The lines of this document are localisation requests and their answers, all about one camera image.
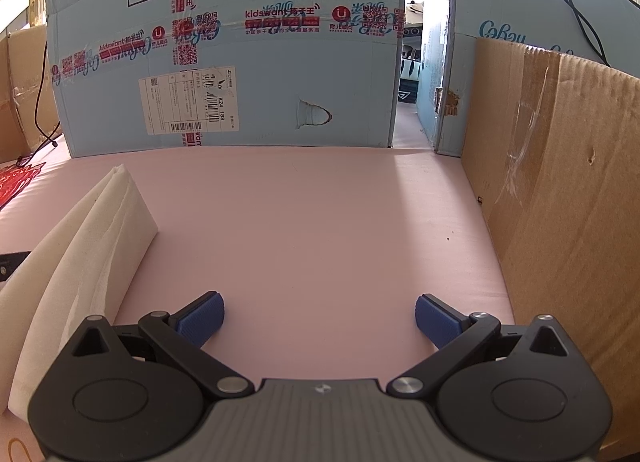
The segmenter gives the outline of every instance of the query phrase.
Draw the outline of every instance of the pink tablecloth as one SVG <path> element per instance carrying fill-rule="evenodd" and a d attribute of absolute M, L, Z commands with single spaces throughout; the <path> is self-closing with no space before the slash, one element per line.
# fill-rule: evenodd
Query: pink tablecloth
<path fill-rule="evenodd" d="M 433 352 L 414 321 L 424 292 L 466 314 L 484 310 L 513 322 L 459 159 L 359 148 L 177 148 L 69 159 L 62 137 L 34 163 L 41 160 L 42 173 L 0 212 L 0 252 L 33 249 L 124 164 L 160 230 L 116 322 L 172 312 L 216 290 L 225 324 L 204 348 L 256 384 L 376 377 L 386 385 Z M 0 418 L 3 436 L 20 431 L 16 421 Z M 25 442 L 33 455 L 33 439 Z M 14 462 L 26 460 L 20 453 L 14 445 Z"/>

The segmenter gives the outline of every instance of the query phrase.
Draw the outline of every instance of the blue gripper pad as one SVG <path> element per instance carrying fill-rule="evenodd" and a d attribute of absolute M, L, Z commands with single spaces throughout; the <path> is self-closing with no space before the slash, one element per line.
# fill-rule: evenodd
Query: blue gripper pad
<path fill-rule="evenodd" d="M 175 331 L 200 348 L 222 327 L 224 320 L 225 302 L 222 296 L 215 292 L 186 316 L 181 317 L 175 325 Z"/>
<path fill-rule="evenodd" d="M 435 296 L 423 294 L 415 302 L 415 323 L 441 349 L 469 327 L 469 318 Z"/>

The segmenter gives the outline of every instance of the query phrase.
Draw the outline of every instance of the folded white fabric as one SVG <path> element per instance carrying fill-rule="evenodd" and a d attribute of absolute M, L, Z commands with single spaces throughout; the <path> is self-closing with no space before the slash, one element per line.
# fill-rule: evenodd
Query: folded white fabric
<path fill-rule="evenodd" d="M 0 412 L 27 420 L 31 395 L 90 314 L 113 322 L 158 227 L 124 166 L 39 243 L 0 291 Z"/>

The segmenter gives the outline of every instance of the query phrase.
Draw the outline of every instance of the blue textured pad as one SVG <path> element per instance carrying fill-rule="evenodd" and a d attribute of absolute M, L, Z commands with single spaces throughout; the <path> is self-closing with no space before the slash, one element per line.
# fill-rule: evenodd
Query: blue textured pad
<path fill-rule="evenodd" d="M 439 349 L 463 333 L 459 320 L 425 296 L 420 296 L 415 302 L 415 323 Z"/>
<path fill-rule="evenodd" d="M 216 293 L 178 321 L 175 331 L 200 348 L 222 327 L 224 320 L 225 302 L 222 296 Z"/>

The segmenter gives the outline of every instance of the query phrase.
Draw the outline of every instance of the white label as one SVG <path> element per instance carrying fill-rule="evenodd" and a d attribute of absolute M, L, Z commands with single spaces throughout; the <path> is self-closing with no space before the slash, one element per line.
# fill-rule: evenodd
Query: white label
<path fill-rule="evenodd" d="M 189 70 L 139 80 L 146 132 L 237 132 L 236 68 Z"/>

